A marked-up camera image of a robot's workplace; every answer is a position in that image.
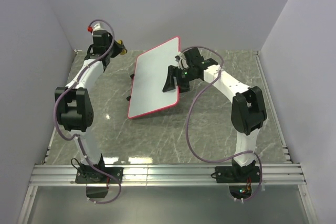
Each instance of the cable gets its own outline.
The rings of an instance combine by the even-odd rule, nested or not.
[[[187,48],[183,49],[183,50],[181,51],[181,53],[184,53],[184,52],[186,52],[187,50],[192,49],[192,48],[195,48],[195,47],[197,47],[197,48],[202,48],[202,49],[205,49],[205,50],[208,50],[208,51],[212,52],[213,54],[217,55],[217,56],[220,58],[221,63],[219,64],[220,68],[219,68],[218,76],[216,77],[216,79],[213,80],[212,82],[210,82],[205,88],[203,88],[203,89],[196,95],[196,97],[194,98],[194,100],[193,100],[193,102],[192,102],[192,104],[191,104],[191,106],[190,106],[190,109],[189,109],[189,112],[188,112],[188,115],[187,115],[187,118],[186,118],[186,121],[185,121],[185,125],[186,125],[186,126],[185,126],[185,138],[186,138],[186,141],[187,141],[187,145],[188,145],[190,151],[192,152],[192,154],[193,154],[196,158],[198,158],[199,160],[201,160],[201,161],[203,161],[203,162],[211,163],[211,164],[222,163],[222,162],[228,161],[228,160],[230,160],[230,159],[232,159],[232,158],[234,158],[234,157],[237,157],[237,156],[240,156],[240,155],[243,155],[243,154],[253,153],[253,154],[257,157],[258,162],[259,162],[259,167],[260,167],[260,181],[259,181],[259,184],[258,184],[258,187],[257,187],[256,191],[255,191],[249,198],[247,198],[247,199],[245,199],[245,200],[251,199],[251,198],[253,198],[253,197],[257,194],[257,192],[260,190],[261,183],[263,182],[263,181],[262,181],[262,171],[263,171],[263,167],[262,167],[262,164],[261,164],[260,157],[258,156],[257,153],[255,153],[255,152],[253,152],[253,151],[244,151],[244,152],[236,153],[236,154],[234,154],[234,155],[232,155],[232,156],[230,156],[230,157],[225,157],[225,158],[222,158],[222,159],[219,159],[219,160],[207,160],[207,159],[205,159],[205,158],[200,157],[200,156],[193,150],[193,148],[192,148],[192,146],[191,146],[190,139],[189,139],[188,128],[189,128],[190,116],[191,116],[191,113],[192,113],[192,111],[193,111],[193,109],[194,109],[195,103],[196,103],[197,100],[200,98],[200,96],[204,93],[205,90],[207,90],[207,89],[208,89],[209,87],[211,87],[216,81],[218,81],[218,80],[220,79],[220,76],[221,76],[221,74],[222,74],[222,67],[223,67],[223,65],[224,65],[224,59],[223,59],[223,57],[222,57],[219,53],[217,53],[217,52],[215,52],[214,50],[212,50],[212,49],[210,49],[210,48],[207,48],[207,47],[203,47],[203,46],[192,46],[192,47],[187,47]]]
[[[64,97],[68,92],[70,92],[70,91],[71,91],[71,90],[78,84],[80,78],[84,75],[84,73],[86,72],[86,70],[88,70],[88,69],[89,69],[93,64],[95,64],[97,61],[103,59],[106,55],[108,55],[109,52],[111,51],[112,47],[113,47],[113,44],[114,44],[114,30],[113,30],[112,26],[111,26],[107,21],[105,21],[105,20],[103,20],[103,19],[95,19],[95,20],[93,20],[93,21],[90,23],[89,27],[91,27],[91,25],[92,25],[93,23],[95,23],[95,22],[103,22],[103,23],[105,23],[105,24],[110,28],[110,30],[111,30],[111,35],[112,35],[112,42],[111,42],[111,45],[110,45],[110,47],[106,50],[105,53],[103,53],[100,57],[98,57],[97,59],[95,59],[94,61],[92,61],[91,63],[89,63],[87,66],[85,66],[85,67],[79,72],[78,77],[77,77],[77,79],[74,81],[73,85],[71,85],[70,87],[68,87],[68,89],[67,89],[66,91],[64,91],[64,92],[59,96],[59,98],[56,100],[55,105],[54,105],[53,117],[54,117],[54,125],[55,125],[55,129],[56,129],[56,131],[58,132],[58,134],[59,134],[64,140],[66,140],[66,141],[71,141],[71,140],[73,140],[75,137],[77,137],[77,141],[78,141],[79,147],[80,147],[80,149],[81,149],[81,152],[82,152],[82,154],[83,154],[83,156],[84,156],[86,162],[90,165],[90,167],[91,167],[93,170],[95,170],[96,172],[99,172],[99,173],[101,173],[101,174],[103,174],[103,175],[105,175],[105,176],[107,176],[107,177],[109,177],[109,178],[112,178],[112,179],[113,179],[115,182],[117,182],[117,184],[119,185],[119,191],[118,191],[117,195],[116,195],[114,198],[110,199],[110,200],[107,200],[107,201],[96,201],[96,200],[93,200],[93,199],[88,198],[89,201],[91,201],[91,202],[93,202],[93,203],[95,203],[95,204],[107,204],[107,203],[110,203],[110,202],[112,202],[112,201],[115,201],[115,200],[119,197],[119,195],[120,195],[120,193],[121,193],[121,184],[120,184],[119,180],[117,180],[114,176],[112,176],[112,175],[110,175],[110,174],[108,174],[108,173],[105,173],[104,171],[102,171],[102,170],[96,168],[96,167],[93,165],[92,161],[89,159],[89,157],[88,157],[88,155],[87,155],[87,153],[86,153],[86,151],[85,151],[85,149],[84,149],[84,146],[83,146],[83,144],[82,144],[82,142],[81,142],[81,139],[80,139],[80,135],[78,135],[78,134],[74,134],[74,135],[72,135],[71,137],[66,137],[66,136],[63,134],[63,132],[61,131],[61,129],[60,129],[58,123],[57,123],[57,108],[58,108],[58,104],[59,104],[59,102],[63,99],[63,97]]]

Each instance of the marble surface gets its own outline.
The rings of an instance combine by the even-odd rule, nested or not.
[[[195,95],[206,86],[195,80],[192,90],[180,95],[173,108],[142,118],[127,118],[136,57],[142,51],[130,51],[111,59],[90,92],[95,112],[92,131],[108,164],[174,164],[200,163],[185,140],[185,118]],[[264,92],[268,118],[257,139],[257,152],[266,163],[285,162],[282,143],[275,124],[265,87],[252,51],[218,51],[225,60],[225,70],[249,86],[259,86]],[[215,55],[201,51],[205,58]],[[85,54],[79,53],[73,62],[69,79],[82,66]],[[210,87],[197,102],[190,120],[190,139],[194,149],[207,159],[232,155],[236,148],[236,131],[230,122],[231,104],[217,89]],[[74,142],[66,142],[56,133],[47,159],[49,165],[70,164],[79,158]]]

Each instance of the red border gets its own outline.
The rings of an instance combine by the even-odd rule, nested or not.
[[[176,39],[176,38],[178,38],[179,51],[180,51],[180,50],[181,50],[181,39],[180,39],[179,36],[176,36],[176,37],[174,37],[174,38],[171,38],[171,39],[167,40],[167,41],[164,42],[164,43],[159,44],[159,45],[156,46],[156,47],[153,47],[153,48],[147,50],[146,52],[148,52],[148,51],[150,51],[150,50],[153,50],[154,48],[157,48],[157,47],[159,47],[159,46],[161,46],[161,45],[167,43],[168,41],[171,41],[171,40]],[[144,53],[146,53],[146,52],[143,52],[142,54],[140,54],[140,55],[137,57],[136,61],[135,61],[134,77],[135,77],[135,74],[136,74],[136,72],[137,72],[138,58],[139,58],[140,56],[142,56],[142,55],[143,55]],[[132,96],[132,93],[133,93],[133,84],[134,84],[134,79],[133,79],[133,82],[132,82],[131,96]],[[176,106],[176,105],[179,103],[179,100],[180,100],[180,89],[179,89],[179,87],[177,87],[177,101],[176,101],[174,104],[169,105],[169,106],[166,106],[166,107],[163,107],[163,108],[159,108],[159,109],[157,109],[157,110],[149,111],[149,112],[146,112],[146,113],[143,113],[143,114],[140,114],[140,115],[136,115],[136,116],[133,116],[133,117],[131,117],[131,118],[129,117],[130,106],[131,106],[131,101],[130,101],[130,104],[128,105],[128,113],[127,113],[127,117],[128,117],[128,119],[134,119],[134,118],[139,118],[139,117],[144,116],[144,115],[152,114],[152,113],[157,112],[157,111],[160,111],[160,110],[168,109],[168,108],[171,108],[171,107]]]

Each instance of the white wall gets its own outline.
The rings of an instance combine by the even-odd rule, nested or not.
[[[0,223],[16,223],[72,49],[47,0],[0,0]]]
[[[321,223],[336,223],[336,0],[289,0],[261,62]]]
[[[73,48],[88,22],[108,20],[129,49],[180,36],[182,46],[261,49],[287,0],[49,0]]]

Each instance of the white board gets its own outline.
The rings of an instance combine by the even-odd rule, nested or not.
[[[168,66],[177,66],[175,56],[180,52],[180,38],[175,37],[139,55],[131,92],[128,118],[137,118],[175,106],[179,89],[162,92],[167,80]]]

